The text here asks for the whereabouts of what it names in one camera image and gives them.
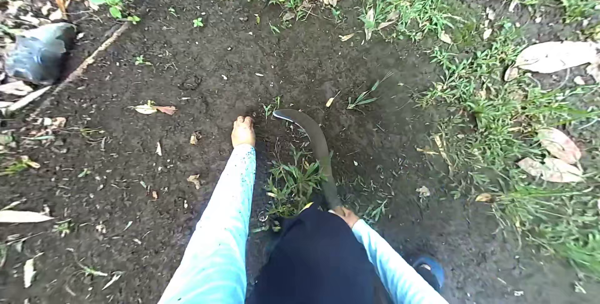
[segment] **curved blade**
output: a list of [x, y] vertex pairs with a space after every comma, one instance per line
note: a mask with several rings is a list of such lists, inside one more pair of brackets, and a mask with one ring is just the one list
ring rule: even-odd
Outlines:
[[330, 209], [341, 207], [341, 201], [337, 195], [335, 180], [331, 172], [331, 159], [329, 158], [327, 141], [325, 140], [325, 135], [319, 127], [319, 124], [311, 119], [310, 116], [294, 109], [278, 109], [273, 112], [273, 115], [280, 119], [293, 122], [306, 131], [306, 134], [308, 134], [308, 138], [310, 139], [313, 154], [319, 161], [319, 164], [323, 169], [323, 175], [326, 177], [326, 180], [321, 185], [325, 201]]

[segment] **blue shoe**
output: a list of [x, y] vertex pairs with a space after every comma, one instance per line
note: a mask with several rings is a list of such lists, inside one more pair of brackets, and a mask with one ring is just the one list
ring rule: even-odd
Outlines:
[[444, 268], [435, 258], [430, 255], [421, 255], [416, 258], [412, 266], [437, 292], [442, 290]]

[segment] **light blue sleeve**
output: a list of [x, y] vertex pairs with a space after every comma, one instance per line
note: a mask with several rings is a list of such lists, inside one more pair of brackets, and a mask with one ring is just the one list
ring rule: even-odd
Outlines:
[[394, 304], [448, 302], [364, 220], [352, 227]]
[[159, 304], [244, 303], [255, 173], [254, 147], [235, 147]]

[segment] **grass clump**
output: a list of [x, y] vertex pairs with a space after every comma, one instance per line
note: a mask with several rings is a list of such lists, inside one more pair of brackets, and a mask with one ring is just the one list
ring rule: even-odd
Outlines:
[[501, 223], [600, 276], [600, 251], [595, 250], [600, 174], [593, 171], [600, 166], [597, 155], [584, 165], [588, 175], [577, 184], [535, 180], [516, 165], [525, 157], [541, 160], [548, 155], [536, 140], [537, 130], [570, 130], [597, 119], [598, 108], [577, 106], [598, 86], [545, 89], [522, 74], [504, 81], [504, 70], [525, 46], [514, 26], [504, 23], [489, 47], [460, 52], [472, 56], [460, 58], [435, 48], [432, 60], [442, 66], [444, 78], [422, 94], [419, 103], [445, 107], [450, 115], [440, 120], [438, 136], [443, 138], [450, 173], [455, 173], [451, 177], [456, 197], [491, 192]]
[[273, 161], [271, 176], [266, 189], [272, 199], [267, 206], [267, 215], [275, 217], [295, 216], [311, 202], [313, 192], [320, 190], [325, 180], [318, 162], [309, 163], [307, 154], [294, 146], [290, 154], [293, 164]]

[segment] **dark soil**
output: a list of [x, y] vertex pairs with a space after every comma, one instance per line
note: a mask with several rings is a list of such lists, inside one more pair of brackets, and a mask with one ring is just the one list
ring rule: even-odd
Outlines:
[[[42, 110], [40, 116], [64, 116], [68, 122], [54, 142], [22, 146], [19, 154], [41, 168], [1, 177], [0, 205], [26, 198], [19, 210], [40, 211], [47, 205], [58, 220], [71, 219], [74, 226], [65, 237], [52, 231], [53, 222], [0, 227], [3, 238], [41, 233], [27, 239], [22, 252], [9, 248], [0, 269], [0, 302], [158, 301], [226, 164], [232, 121], [241, 114], [256, 121], [251, 229], [257, 228], [268, 201], [263, 186], [269, 162], [293, 143], [284, 122], [264, 116], [263, 104], [278, 95], [282, 107], [302, 109], [321, 123], [343, 197], [362, 195], [349, 184], [356, 177], [372, 181], [389, 197], [389, 209], [377, 223], [384, 238], [405, 256], [427, 252], [443, 262], [447, 281], [442, 293], [449, 302], [597, 302], [597, 284], [585, 284], [587, 295], [574, 292], [577, 277], [566, 262], [526, 245], [518, 251], [512, 232], [499, 229], [489, 206], [446, 194], [447, 181], [439, 171], [447, 166], [416, 150], [435, 148], [428, 135], [435, 130], [436, 115], [412, 100], [438, 73], [428, 55], [408, 41], [384, 43], [374, 36], [361, 45], [363, 34], [357, 33], [340, 42], [339, 35], [360, 29], [352, 9], [357, 3], [342, 2], [348, 15], [344, 24], [334, 24], [326, 19], [328, 11], [315, 8], [312, 13], [322, 17], [311, 15], [273, 34], [269, 22], [278, 24], [280, 9], [258, 0], [136, 1], [145, 7], [142, 21], [87, 69], [85, 80], [62, 90]], [[204, 28], [191, 27], [197, 17], [203, 17]], [[111, 24], [101, 28], [108, 31]], [[97, 39], [80, 44], [74, 53], [89, 53], [100, 44], [100, 27], [89, 29]], [[135, 66], [140, 54], [154, 65]], [[364, 113], [345, 109], [348, 97], [390, 71], [394, 74], [375, 93], [380, 99], [365, 105]], [[146, 100], [178, 111], [142, 115], [128, 108]], [[8, 127], [21, 134], [39, 129], [26, 116]], [[87, 138], [78, 130], [95, 128], [103, 133]], [[192, 146], [195, 131], [202, 138]], [[157, 142], [162, 156], [155, 154]], [[78, 177], [84, 168], [91, 173]], [[200, 174], [199, 190], [186, 181], [194, 174]], [[422, 185], [432, 190], [424, 200], [415, 191]], [[361, 197], [364, 204], [365, 197], [374, 201], [378, 196]], [[269, 236], [259, 232], [248, 238], [249, 283], [265, 261]], [[40, 252], [34, 283], [23, 290], [23, 263]], [[79, 264], [109, 276], [86, 276]], [[116, 271], [124, 271], [122, 277], [101, 290]]]

